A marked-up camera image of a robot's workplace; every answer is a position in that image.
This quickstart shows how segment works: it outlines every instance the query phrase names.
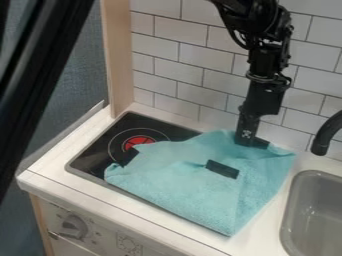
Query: folded towel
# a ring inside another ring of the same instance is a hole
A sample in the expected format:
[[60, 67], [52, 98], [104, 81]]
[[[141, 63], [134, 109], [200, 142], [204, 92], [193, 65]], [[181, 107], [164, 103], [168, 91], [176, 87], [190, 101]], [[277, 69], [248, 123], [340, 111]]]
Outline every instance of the folded towel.
[[[124, 168], [112, 164], [105, 180], [190, 221], [232, 236], [278, 192], [295, 155], [234, 143], [225, 130], [184, 142], [137, 145]], [[205, 168], [208, 160], [239, 170], [236, 179]]]

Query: black cooktop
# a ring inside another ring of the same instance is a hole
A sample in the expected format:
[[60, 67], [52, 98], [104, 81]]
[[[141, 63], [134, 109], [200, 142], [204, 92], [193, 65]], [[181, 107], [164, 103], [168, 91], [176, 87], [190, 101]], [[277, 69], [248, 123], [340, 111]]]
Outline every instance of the black cooktop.
[[66, 170], [82, 177], [91, 177], [92, 180], [103, 180], [104, 170], [113, 162], [122, 161], [134, 145], [184, 141], [198, 134], [194, 130], [127, 112], [72, 159], [66, 165]]

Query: tile backsplash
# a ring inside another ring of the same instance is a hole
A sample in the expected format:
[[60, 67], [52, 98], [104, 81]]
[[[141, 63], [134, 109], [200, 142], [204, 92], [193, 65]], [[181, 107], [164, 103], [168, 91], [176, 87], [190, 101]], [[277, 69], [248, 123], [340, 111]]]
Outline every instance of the tile backsplash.
[[[295, 31], [294, 79], [278, 116], [258, 136], [308, 150], [314, 134], [342, 109], [342, 1], [280, 0]], [[235, 130], [247, 94], [248, 52], [229, 36], [205, 0], [131, 0], [135, 100], [218, 128]], [[342, 132], [329, 156], [342, 160]]]

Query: stainless steel sink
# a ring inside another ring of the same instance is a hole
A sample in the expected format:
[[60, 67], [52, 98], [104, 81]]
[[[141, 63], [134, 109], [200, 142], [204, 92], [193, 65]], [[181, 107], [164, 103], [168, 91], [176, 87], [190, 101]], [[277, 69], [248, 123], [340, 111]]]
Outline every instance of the stainless steel sink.
[[290, 256], [341, 256], [342, 178], [320, 171], [298, 174], [280, 240]]

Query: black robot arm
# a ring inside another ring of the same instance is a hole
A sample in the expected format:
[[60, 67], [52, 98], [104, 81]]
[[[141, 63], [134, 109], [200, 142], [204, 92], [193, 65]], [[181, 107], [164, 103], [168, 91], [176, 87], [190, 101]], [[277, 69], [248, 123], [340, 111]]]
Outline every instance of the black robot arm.
[[235, 142], [266, 148], [268, 142], [256, 137], [260, 118], [279, 114], [291, 78], [282, 74], [288, 67], [289, 44], [293, 31], [290, 13], [276, 0], [210, 0], [218, 9], [229, 34], [249, 51], [251, 80]]

